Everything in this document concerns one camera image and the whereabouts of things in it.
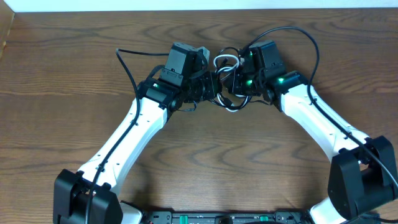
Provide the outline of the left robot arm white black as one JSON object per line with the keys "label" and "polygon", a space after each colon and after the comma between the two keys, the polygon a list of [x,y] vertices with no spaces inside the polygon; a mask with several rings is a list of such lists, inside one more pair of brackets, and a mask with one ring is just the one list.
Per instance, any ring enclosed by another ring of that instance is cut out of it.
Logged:
{"label": "left robot arm white black", "polygon": [[208,70],[210,52],[173,43],[167,61],[140,84],[121,124],[77,172],[64,169],[54,183],[54,223],[140,223],[143,212],[118,195],[133,164],[152,137],[184,103],[215,97],[220,84]]}

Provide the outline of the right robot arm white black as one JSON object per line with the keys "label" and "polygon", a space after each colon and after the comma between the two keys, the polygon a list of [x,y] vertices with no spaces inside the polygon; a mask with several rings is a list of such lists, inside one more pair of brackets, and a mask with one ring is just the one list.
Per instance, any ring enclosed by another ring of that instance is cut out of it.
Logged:
{"label": "right robot arm white black", "polygon": [[298,71],[287,72],[275,42],[238,52],[239,66],[225,85],[234,95],[262,96],[298,122],[331,162],[328,196],[310,209],[314,223],[343,223],[397,199],[394,148],[346,122]]}

